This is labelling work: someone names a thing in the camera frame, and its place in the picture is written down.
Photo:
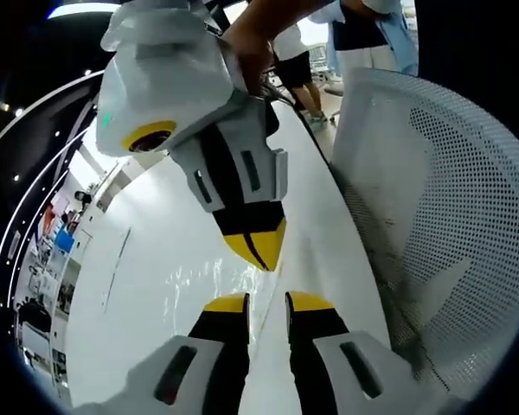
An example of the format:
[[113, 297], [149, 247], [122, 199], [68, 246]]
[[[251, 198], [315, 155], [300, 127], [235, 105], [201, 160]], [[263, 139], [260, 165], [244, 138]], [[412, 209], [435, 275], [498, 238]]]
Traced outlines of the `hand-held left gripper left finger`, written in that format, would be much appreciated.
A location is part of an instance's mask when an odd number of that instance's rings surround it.
[[187, 335], [175, 335], [127, 376], [132, 414], [236, 414], [249, 371], [249, 295], [207, 303]]

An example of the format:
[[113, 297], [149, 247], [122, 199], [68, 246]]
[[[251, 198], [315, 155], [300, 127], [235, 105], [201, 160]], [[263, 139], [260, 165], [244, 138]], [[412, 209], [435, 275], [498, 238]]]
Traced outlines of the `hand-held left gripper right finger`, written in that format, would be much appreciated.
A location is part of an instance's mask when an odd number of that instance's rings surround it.
[[290, 367], [303, 414], [419, 414], [422, 388], [399, 355], [351, 331], [324, 298], [285, 294]]

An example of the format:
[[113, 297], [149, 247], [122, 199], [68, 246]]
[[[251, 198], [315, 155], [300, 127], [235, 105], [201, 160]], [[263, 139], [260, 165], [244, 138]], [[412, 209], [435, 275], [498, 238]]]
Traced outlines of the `person's right hand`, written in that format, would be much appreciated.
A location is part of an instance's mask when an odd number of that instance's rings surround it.
[[249, 93], [262, 96], [262, 74], [272, 61], [272, 35], [261, 24], [242, 15], [229, 27], [222, 39], [240, 63], [240, 71]]

